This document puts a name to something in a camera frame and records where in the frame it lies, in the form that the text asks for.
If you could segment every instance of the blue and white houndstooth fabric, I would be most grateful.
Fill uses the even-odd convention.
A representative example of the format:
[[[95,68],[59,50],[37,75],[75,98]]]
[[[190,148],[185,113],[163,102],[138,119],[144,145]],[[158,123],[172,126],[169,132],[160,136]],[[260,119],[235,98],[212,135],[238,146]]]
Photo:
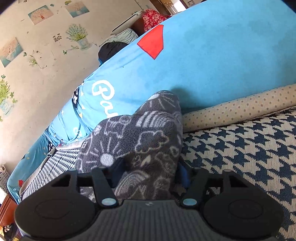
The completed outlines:
[[[284,210],[279,240],[296,239],[296,108],[267,117],[184,133],[182,157],[211,173],[232,169]]]
[[[21,199],[24,200],[33,192],[42,188],[44,185],[64,173],[74,168],[80,148],[69,150],[58,150],[44,164],[37,177],[31,182],[28,188],[22,193]]]

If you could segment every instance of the beige polka dot roll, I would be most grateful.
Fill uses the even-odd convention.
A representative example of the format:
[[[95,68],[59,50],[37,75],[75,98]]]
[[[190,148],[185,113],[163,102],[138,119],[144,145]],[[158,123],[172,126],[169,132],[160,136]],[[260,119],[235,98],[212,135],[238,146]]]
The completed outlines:
[[[183,115],[183,132],[233,124],[296,105],[296,84]]]

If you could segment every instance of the blue plush cushion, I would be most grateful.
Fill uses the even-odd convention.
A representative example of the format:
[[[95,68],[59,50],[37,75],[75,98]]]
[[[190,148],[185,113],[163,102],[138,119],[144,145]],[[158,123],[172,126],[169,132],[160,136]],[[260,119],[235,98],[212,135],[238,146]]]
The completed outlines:
[[[61,140],[64,143],[70,143],[77,138],[87,136],[79,122],[79,116],[76,116],[71,100],[65,104],[44,133],[53,140],[54,145],[59,145]]]
[[[22,180],[23,182],[26,181],[42,163],[49,151],[49,143],[50,142],[45,134],[42,134],[33,146],[31,146],[10,175],[7,182],[7,188],[17,203],[20,203],[19,180]]]
[[[156,59],[137,45],[148,32],[79,87],[86,127],[133,114],[159,90],[189,112],[295,83],[296,14],[280,0],[209,0],[161,24]]]

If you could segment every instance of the gray fleece blanket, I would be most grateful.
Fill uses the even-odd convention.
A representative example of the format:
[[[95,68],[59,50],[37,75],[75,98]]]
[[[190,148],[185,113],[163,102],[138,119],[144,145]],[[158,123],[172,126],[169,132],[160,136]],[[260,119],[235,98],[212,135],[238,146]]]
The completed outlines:
[[[101,121],[83,142],[75,167],[86,173],[124,157],[127,171],[114,190],[118,199],[169,199],[182,134],[178,97],[159,91],[133,115]],[[92,188],[81,188],[81,194],[95,201]]]

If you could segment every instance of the doorway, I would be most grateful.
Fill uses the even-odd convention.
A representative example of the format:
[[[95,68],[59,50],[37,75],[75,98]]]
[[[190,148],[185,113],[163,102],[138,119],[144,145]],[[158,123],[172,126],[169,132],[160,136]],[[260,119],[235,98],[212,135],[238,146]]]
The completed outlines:
[[[184,0],[150,0],[163,15],[174,15],[188,8]]]

